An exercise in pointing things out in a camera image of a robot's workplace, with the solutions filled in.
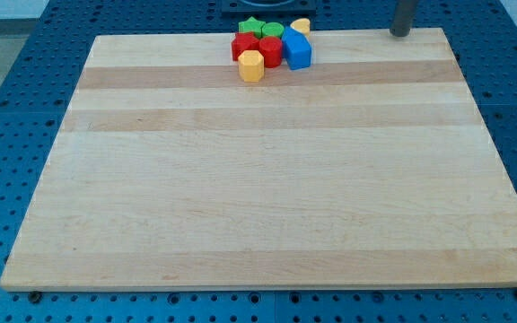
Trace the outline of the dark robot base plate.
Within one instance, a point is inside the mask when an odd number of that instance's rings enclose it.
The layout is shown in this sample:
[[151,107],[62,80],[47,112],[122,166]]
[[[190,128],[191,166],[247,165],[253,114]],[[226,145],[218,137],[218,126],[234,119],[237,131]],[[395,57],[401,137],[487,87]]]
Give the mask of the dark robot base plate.
[[221,14],[315,13],[316,0],[219,0]]

